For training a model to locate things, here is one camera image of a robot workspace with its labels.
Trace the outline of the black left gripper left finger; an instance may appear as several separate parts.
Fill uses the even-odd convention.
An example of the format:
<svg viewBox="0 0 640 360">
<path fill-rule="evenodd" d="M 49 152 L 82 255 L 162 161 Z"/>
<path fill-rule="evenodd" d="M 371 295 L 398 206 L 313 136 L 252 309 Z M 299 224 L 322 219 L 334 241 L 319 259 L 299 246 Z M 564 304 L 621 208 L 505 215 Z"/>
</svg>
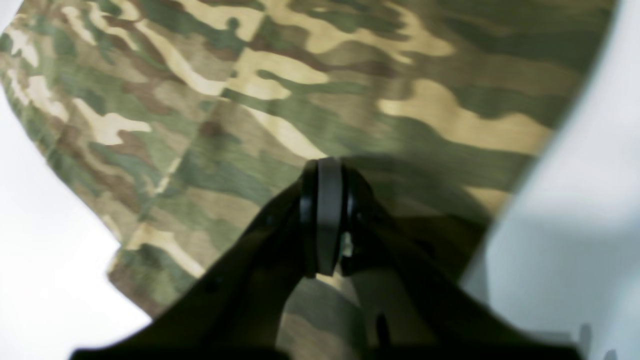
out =
<svg viewBox="0 0 640 360">
<path fill-rule="evenodd" d="M 73 360 L 288 360 L 276 339 L 286 301 L 318 273 L 318 160 L 254 217 L 167 312 L 123 341 L 80 348 Z"/>
</svg>

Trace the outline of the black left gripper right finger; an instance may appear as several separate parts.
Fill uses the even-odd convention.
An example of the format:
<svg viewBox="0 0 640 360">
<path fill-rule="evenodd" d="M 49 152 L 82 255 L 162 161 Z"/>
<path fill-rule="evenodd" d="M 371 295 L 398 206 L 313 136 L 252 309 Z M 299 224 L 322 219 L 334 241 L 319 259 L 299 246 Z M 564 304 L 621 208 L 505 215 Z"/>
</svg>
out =
<svg viewBox="0 0 640 360">
<path fill-rule="evenodd" d="M 525 335 L 472 299 L 400 230 L 364 177 L 339 158 L 317 162 L 317 272 L 340 265 L 372 319 L 375 360 L 578 360 Z"/>
</svg>

